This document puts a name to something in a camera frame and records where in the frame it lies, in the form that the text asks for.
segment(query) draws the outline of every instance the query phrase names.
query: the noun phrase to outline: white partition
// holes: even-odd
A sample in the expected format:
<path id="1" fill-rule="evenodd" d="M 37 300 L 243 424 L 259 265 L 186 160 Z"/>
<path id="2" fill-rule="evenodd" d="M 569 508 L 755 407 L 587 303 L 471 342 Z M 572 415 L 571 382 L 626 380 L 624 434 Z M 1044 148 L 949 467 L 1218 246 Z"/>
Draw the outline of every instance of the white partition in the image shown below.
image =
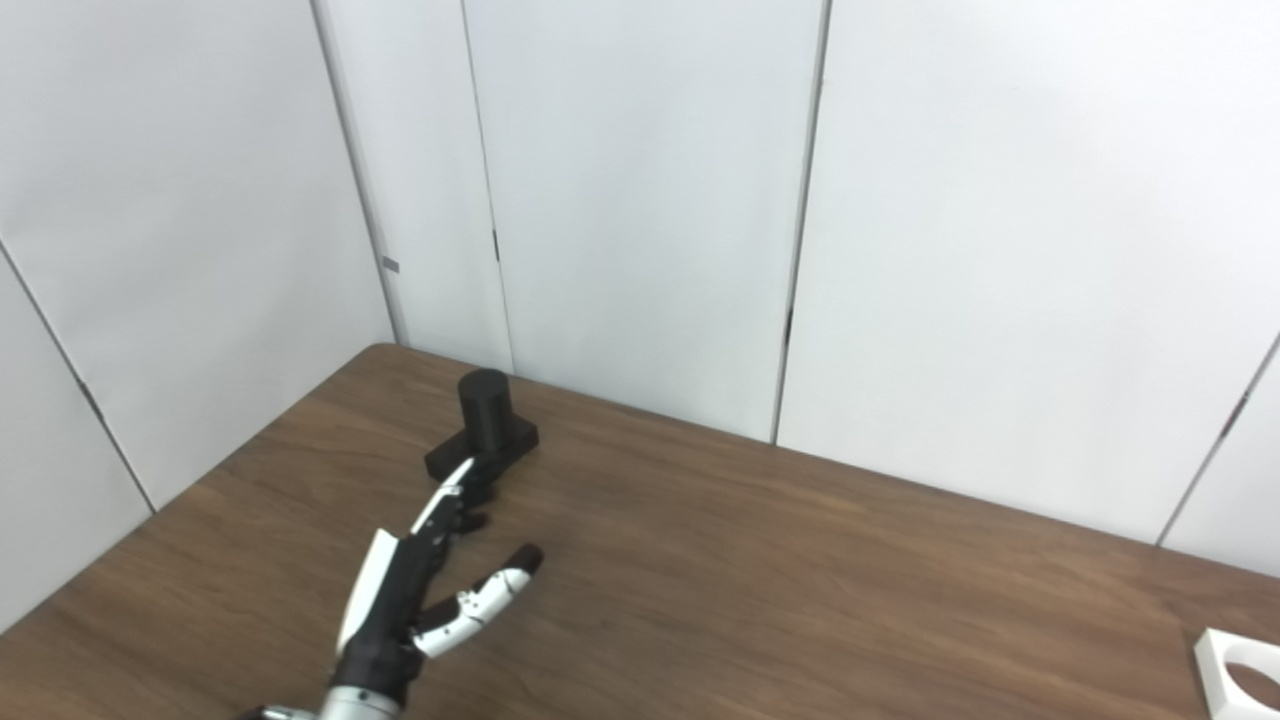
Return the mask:
<path id="1" fill-rule="evenodd" d="M 1260 378 L 1165 547 L 1280 577 L 1280 365 Z"/>
<path id="2" fill-rule="evenodd" d="M 1155 541 L 1280 327 L 1277 37 L 836 3 L 780 443 Z"/>
<path id="3" fill-rule="evenodd" d="M 402 340 L 511 372 L 461 0 L 317 0 Z"/>
<path id="4" fill-rule="evenodd" d="M 0 632 L 147 515 L 0 256 Z"/>
<path id="5" fill-rule="evenodd" d="M 387 307 L 306 3 L 0 4 L 0 237 L 157 505 Z"/>
<path id="6" fill-rule="evenodd" d="M 769 436 L 819 0 L 467 0 L 516 373 Z"/>

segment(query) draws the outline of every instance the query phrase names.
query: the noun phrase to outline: wooden table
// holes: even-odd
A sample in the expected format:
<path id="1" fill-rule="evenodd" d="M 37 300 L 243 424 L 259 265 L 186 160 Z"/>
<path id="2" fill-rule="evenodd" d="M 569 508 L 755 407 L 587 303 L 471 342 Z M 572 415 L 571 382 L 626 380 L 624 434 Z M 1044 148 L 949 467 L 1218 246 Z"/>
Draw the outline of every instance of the wooden table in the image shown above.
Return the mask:
<path id="1" fill-rule="evenodd" d="M 378 527 L 429 496 L 468 366 L 367 350 L 0 637 L 0 717 L 315 707 Z M 433 597 L 524 541 L 534 584 L 408 717 L 1206 717 L 1206 625 L 1280 580 L 513 380 L 543 443 Z"/>

